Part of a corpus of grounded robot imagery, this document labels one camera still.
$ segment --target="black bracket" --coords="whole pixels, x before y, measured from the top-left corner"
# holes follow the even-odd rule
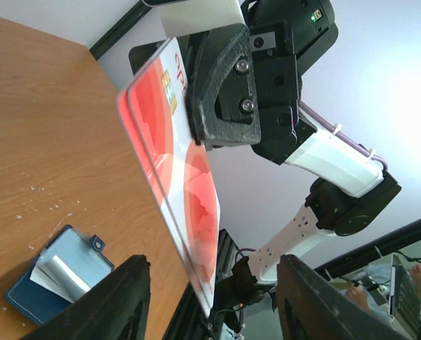
[[[278,165],[315,129],[299,120],[300,98],[292,26],[286,21],[250,28],[261,142],[253,151]]]
[[[187,105],[197,143],[253,145],[261,140],[249,31],[243,24],[179,38],[189,79]]]

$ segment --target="wood grain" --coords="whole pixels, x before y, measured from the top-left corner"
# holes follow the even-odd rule
[[[161,339],[187,277],[88,50],[0,18],[0,339],[34,330],[3,299],[65,224],[119,265],[151,266],[146,339]]]

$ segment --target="laptop keyboard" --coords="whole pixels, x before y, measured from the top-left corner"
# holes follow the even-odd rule
[[[394,292],[394,314],[399,314],[400,319],[407,322],[415,334],[420,333],[420,299],[417,288],[412,283],[408,272],[403,266],[395,266],[396,285]]]

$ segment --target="white wall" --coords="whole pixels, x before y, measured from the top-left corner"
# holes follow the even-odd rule
[[[138,0],[0,0],[0,16],[91,47]]]

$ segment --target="laptop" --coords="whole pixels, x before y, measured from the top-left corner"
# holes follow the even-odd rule
[[[421,306],[418,291],[398,255],[392,255],[388,313],[392,327],[408,339],[421,339]]]

